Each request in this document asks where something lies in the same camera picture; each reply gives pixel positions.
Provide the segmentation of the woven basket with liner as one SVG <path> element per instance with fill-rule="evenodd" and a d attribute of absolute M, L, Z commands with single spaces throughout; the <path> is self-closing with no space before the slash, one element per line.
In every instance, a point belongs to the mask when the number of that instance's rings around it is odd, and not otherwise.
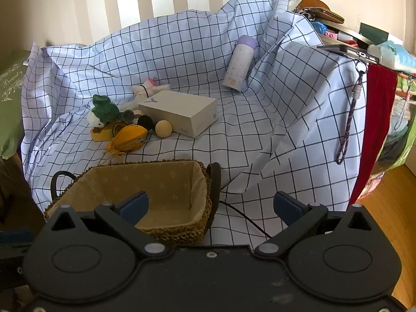
<path fill-rule="evenodd" d="M 161 243 L 201 244 L 217 212 L 221 182 L 218 163 L 187 159 L 94 166 L 80 176 L 59 171 L 44 215 L 50 218 L 64 204 L 82 214 L 110 204 Z"/>

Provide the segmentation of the green pillow with lettering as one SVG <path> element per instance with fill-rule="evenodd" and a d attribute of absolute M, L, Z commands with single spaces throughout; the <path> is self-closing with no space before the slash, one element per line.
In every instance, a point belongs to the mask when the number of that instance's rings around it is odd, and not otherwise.
<path fill-rule="evenodd" d="M 19 150 L 23 136 L 21 89 L 30 53 L 12 51 L 1 62 L 1 158 L 10 159 Z"/>

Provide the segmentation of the white rectangular box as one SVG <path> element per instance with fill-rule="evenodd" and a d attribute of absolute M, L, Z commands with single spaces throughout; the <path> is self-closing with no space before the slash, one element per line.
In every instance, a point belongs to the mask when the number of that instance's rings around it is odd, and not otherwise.
<path fill-rule="evenodd" d="M 163 90 L 139 103 L 139 110 L 154 122 L 167 120 L 173 131 L 196 138 L 218 118 L 214 98 Z"/>

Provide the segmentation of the blue checkered bed sheet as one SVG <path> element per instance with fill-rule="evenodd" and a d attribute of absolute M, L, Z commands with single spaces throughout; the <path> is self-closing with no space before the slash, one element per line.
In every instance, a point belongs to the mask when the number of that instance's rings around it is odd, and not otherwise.
<path fill-rule="evenodd" d="M 124 28 L 91 45 L 33 45 L 22 90 L 23 170 L 35 203 L 52 202 L 58 171 L 80 175 L 114 164 L 94 142 L 95 94 L 133 98 L 147 78 L 186 101 L 214 100 L 217 119 L 195 138 L 150 134 L 125 163 L 218 163 L 219 211 L 210 244 L 263 242 L 280 232 L 282 191 L 344 211 L 360 168 L 366 101 L 353 100 L 353 60 L 323 50 L 289 0 L 230 0 L 218 12 L 184 11 Z"/>

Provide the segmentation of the green white plush toy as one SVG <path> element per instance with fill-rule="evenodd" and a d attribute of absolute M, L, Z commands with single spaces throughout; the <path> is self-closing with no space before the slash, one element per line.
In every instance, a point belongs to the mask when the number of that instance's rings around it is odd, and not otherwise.
<path fill-rule="evenodd" d="M 93 108 L 87 114 L 87 121 L 91 127 L 103 128 L 119 116 L 118 106 L 108 96 L 95 94 L 92 97 L 92 104 Z"/>

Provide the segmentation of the yellow cardboard box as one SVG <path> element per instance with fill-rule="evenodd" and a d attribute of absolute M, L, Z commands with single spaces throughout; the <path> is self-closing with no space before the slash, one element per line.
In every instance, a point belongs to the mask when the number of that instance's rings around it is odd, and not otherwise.
<path fill-rule="evenodd" d="M 120 121 L 112 121 L 104 125 L 104 127 L 93 127 L 90 130 L 92 140 L 95 142 L 111 141 L 116 135 L 116 128 L 121 125 Z"/>

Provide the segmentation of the purple white thermos bottle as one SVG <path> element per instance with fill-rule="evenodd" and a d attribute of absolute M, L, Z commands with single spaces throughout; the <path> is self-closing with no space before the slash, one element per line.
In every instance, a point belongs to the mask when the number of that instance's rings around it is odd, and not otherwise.
<path fill-rule="evenodd" d="M 222 82 L 224 87 L 242 91 L 256 48 L 257 43 L 253 37 L 244 35 L 238 39 Z"/>

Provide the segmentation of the red cloth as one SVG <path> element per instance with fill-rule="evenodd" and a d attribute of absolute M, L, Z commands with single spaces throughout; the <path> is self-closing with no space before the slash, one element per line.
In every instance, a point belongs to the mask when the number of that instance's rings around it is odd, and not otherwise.
<path fill-rule="evenodd" d="M 349 205 L 364 190 L 388 134 L 395 100 L 397 74 L 381 65 L 370 65 L 367 72 L 367 103 L 360 169 Z"/>

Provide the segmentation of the grey laptop on pile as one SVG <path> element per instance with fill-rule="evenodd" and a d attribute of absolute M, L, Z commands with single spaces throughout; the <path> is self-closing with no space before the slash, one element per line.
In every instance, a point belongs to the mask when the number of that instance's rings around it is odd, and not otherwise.
<path fill-rule="evenodd" d="M 322 41 L 318 48 L 365 63 L 379 63 L 379 58 L 367 51 L 373 42 L 358 32 L 326 20 L 313 21 L 312 25 Z"/>

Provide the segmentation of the white pink plush toy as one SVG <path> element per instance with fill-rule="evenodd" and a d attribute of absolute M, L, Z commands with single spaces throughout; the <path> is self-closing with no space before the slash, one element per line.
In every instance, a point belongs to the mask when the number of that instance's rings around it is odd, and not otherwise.
<path fill-rule="evenodd" d="M 170 84 L 157 85 L 155 81 L 147 78 L 142 84 L 132 86 L 131 90 L 135 96 L 134 100 L 119 104 L 119 111 L 138 110 L 139 103 L 163 90 L 170 90 Z"/>

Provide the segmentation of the black round object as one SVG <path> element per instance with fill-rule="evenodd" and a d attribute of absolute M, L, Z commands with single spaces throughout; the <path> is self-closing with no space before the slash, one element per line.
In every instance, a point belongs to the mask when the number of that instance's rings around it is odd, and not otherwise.
<path fill-rule="evenodd" d="M 146 130 L 154 129 L 154 122 L 148 115 L 141 115 L 137 119 L 137 125 L 144 127 Z"/>

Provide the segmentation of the orange fabric pouch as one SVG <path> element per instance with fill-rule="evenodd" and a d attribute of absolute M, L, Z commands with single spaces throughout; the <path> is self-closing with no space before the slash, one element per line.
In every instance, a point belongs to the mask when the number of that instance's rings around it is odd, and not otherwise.
<path fill-rule="evenodd" d="M 127 125 L 109 142 L 106 152 L 112 156 L 121 156 L 135 151 L 145 143 L 147 132 L 141 125 Z"/>

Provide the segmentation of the teal white plastic bag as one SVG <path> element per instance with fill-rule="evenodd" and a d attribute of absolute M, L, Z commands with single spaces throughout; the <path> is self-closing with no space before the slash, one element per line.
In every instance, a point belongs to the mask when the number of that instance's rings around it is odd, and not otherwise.
<path fill-rule="evenodd" d="M 407 50 L 392 41 L 386 41 L 378 45 L 369 45 L 367 48 L 369 55 L 375 56 L 379 64 L 404 73 L 415 74 L 415 57 L 410 55 Z"/>

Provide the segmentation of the brown leather wallet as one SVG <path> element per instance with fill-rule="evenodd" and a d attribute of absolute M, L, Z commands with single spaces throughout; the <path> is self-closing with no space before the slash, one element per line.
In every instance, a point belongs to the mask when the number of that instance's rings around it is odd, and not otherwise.
<path fill-rule="evenodd" d="M 337 24 L 343 24 L 344 18 L 329 9 L 321 0 L 302 0 L 296 7 L 295 12 L 305 14 L 311 21 L 318 18 L 331 21 Z"/>

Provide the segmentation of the cream wooden ball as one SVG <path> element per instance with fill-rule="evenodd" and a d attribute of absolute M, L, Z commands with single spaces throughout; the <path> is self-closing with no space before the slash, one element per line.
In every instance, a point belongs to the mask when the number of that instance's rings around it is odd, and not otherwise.
<path fill-rule="evenodd" d="M 160 120 L 154 128 L 156 135 L 160 138 L 167 138 L 173 132 L 172 125 L 167 120 Z"/>

